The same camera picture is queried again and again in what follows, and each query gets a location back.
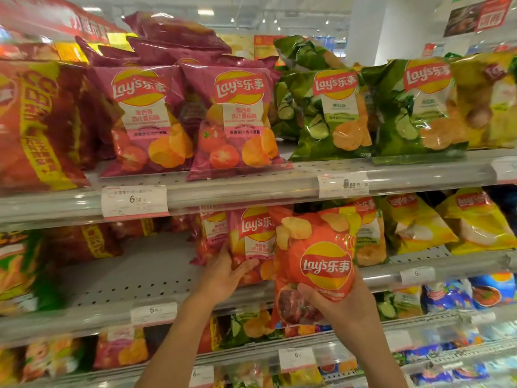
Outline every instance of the hand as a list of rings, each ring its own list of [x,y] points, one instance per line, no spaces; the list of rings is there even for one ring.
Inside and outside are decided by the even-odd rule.
[[[319,309],[334,328],[340,342],[361,361],[382,350],[389,352],[389,347],[375,298],[359,269],[354,267],[354,271],[355,280],[350,293],[337,303],[327,300],[316,289],[303,283],[298,285],[298,291]]]
[[[246,260],[232,271],[232,258],[225,242],[219,256],[208,261],[207,267],[195,290],[200,299],[206,300],[212,307],[226,301],[235,291],[239,280],[259,264],[258,259]]]

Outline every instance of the white pillar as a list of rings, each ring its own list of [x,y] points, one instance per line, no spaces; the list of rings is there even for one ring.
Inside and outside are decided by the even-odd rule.
[[[346,64],[418,58],[438,0],[354,0]]]

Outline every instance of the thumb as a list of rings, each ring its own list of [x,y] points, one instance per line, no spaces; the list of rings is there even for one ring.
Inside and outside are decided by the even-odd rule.
[[[330,313],[332,310],[333,303],[331,301],[323,297],[318,290],[306,285],[305,283],[298,284],[298,291],[304,299],[309,301],[311,305],[315,306],[325,317],[327,317],[327,313]]]
[[[249,259],[244,261],[237,269],[231,273],[231,276],[237,282],[249,271],[254,269],[260,263],[259,259]]]

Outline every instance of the price tag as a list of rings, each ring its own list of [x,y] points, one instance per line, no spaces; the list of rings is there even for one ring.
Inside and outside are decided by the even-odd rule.
[[[517,183],[517,156],[496,158],[491,163],[497,183]]]
[[[131,324],[135,326],[168,324],[176,319],[177,314],[177,302],[140,306],[131,310]]]
[[[434,267],[417,267],[400,271],[403,285],[416,285],[432,282],[436,278]]]
[[[478,325],[478,324],[489,324],[493,323],[495,321],[495,313],[494,312],[487,312],[487,313],[481,313],[478,312],[475,315],[472,316],[472,324]]]
[[[100,203],[102,215],[110,220],[169,215],[165,185],[107,186]]]
[[[194,366],[189,388],[212,388],[214,384],[213,366]]]
[[[410,333],[406,330],[390,330],[385,332],[386,340],[391,352],[413,348]]]
[[[278,357],[280,358],[280,369],[282,373],[316,366],[316,359],[314,358],[312,347],[280,349],[278,350]]]
[[[318,176],[320,199],[367,195],[370,182],[365,172],[335,173]]]

